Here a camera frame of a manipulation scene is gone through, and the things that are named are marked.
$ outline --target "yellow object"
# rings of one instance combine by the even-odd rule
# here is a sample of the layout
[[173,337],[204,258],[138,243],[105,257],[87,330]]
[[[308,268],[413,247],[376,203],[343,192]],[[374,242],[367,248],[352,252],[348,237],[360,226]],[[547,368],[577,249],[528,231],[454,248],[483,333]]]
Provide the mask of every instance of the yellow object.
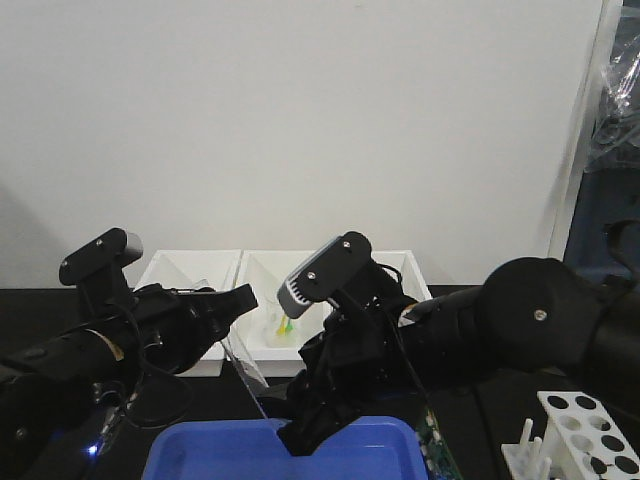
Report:
[[276,335],[286,335],[291,330],[293,330],[291,319],[283,314],[282,318],[280,319],[280,326],[278,327],[278,330],[276,330]]

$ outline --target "green object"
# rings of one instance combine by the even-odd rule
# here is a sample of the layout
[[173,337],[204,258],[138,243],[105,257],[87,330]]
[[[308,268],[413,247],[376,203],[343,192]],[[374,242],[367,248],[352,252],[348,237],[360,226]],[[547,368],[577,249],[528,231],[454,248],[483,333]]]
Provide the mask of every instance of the green object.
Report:
[[425,408],[425,414],[416,427],[420,450],[433,480],[463,480],[451,451],[447,447],[433,411]]

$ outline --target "plastic wrap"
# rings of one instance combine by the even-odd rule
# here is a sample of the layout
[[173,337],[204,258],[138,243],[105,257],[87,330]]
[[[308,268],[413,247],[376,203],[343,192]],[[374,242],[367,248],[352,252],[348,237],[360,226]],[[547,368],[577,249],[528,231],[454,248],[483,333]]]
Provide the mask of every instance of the plastic wrap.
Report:
[[603,75],[586,171],[640,168],[640,8],[623,8]]

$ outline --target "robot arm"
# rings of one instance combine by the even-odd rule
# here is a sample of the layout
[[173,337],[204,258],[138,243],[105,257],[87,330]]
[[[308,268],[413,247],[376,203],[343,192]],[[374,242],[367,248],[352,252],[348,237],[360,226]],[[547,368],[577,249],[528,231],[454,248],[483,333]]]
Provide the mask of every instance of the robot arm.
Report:
[[[215,292],[156,284],[131,292],[121,269],[141,255],[137,237],[112,229],[67,257],[60,279],[77,286],[86,323],[0,358],[0,478],[22,475],[55,435],[100,409],[134,419],[130,401],[145,375],[189,369],[257,306],[248,285]],[[134,420],[154,426],[153,419]]]
[[278,432],[292,454],[312,453],[380,396],[462,385],[503,367],[558,367],[640,414],[640,392],[628,388],[640,381],[640,295],[624,282],[591,285],[557,260],[521,258],[480,287],[416,303],[370,255],[366,238],[349,232],[279,292],[293,318],[312,302],[335,308],[300,350],[306,370],[286,392],[271,392],[281,403],[265,399],[292,419]]

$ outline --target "rack hole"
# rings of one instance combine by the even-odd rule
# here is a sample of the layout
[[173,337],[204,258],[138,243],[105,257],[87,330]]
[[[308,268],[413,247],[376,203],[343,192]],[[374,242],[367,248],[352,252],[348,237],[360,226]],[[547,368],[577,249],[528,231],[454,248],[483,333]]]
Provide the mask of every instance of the rack hole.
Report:
[[580,430],[580,422],[577,418],[570,417],[569,415],[563,415],[560,417],[560,424],[568,430]]
[[593,450],[593,442],[584,435],[571,435],[571,443],[581,452]]
[[597,415],[589,417],[589,423],[593,428],[602,432],[608,432],[611,430],[611,424],[604,418],[598,417]]
[[622,470],[624,473],[635,474],[640,471],[638,464],[631,460],[629,457],[619,456],[616,457],[616,467]]
[[584,395],[576,397],[576,403],[587,410],[594,410],[598,406],[594,400]]
[[613,450],[614,452],[621,452],[624,450],[624,443],[622,443],[619,438],[612,435],[603,435],[601,440],[602,444],[609,450]]
[[598,457],[591,457],[591,460],[589,460],[589,465],[591,465],[593,471],[598,475],[607,473],[607,466]]
[[549,405],[555,408],[559,408],[560,410],[564,410],[569,406],[569,404],[564,398],[560,398],[556,395],[550,395],[547,398],[547,401],[549,402]]

